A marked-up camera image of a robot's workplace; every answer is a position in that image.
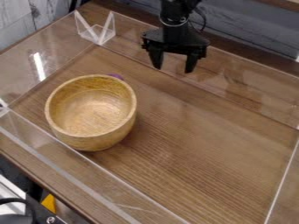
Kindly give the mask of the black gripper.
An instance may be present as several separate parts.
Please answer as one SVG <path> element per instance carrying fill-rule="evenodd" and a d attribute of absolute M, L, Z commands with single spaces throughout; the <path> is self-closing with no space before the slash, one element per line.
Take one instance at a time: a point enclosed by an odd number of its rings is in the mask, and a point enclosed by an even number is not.
<path fill-rule="evenodd" d="M 165 52 L 189 55 L 186 73 L 193 72 L 199 58 L 207 57 L 207 48 L 211 44 L 190 26 L 177 31 L 170 31 L 167 28 L 151 29 L 143 33 L 142 39 L 142 47 L 150 51 L 150 58 L 157 69 L 162 68 Z"/>

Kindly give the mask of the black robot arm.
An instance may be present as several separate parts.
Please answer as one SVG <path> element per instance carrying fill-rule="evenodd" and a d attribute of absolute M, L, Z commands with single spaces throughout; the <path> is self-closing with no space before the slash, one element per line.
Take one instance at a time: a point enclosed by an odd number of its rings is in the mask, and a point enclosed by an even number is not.
<path fill-rule="evenodd" d="M 198 60 L 207 57 L 207 48 L 211 42 L 190 25 L 190 15 L 197 11 L 207 24 L 207 18 L 199 12 L 198 4 L 202 0 L 161 0 L 162 10 L 159 20 L 162 27 L 143 33 L 142 48 L 149 52 L 153 65 L 161 69 L 165 62 L 165 53 L 187 56 L 185 72 L 189 74 L 197 67 Z"/>

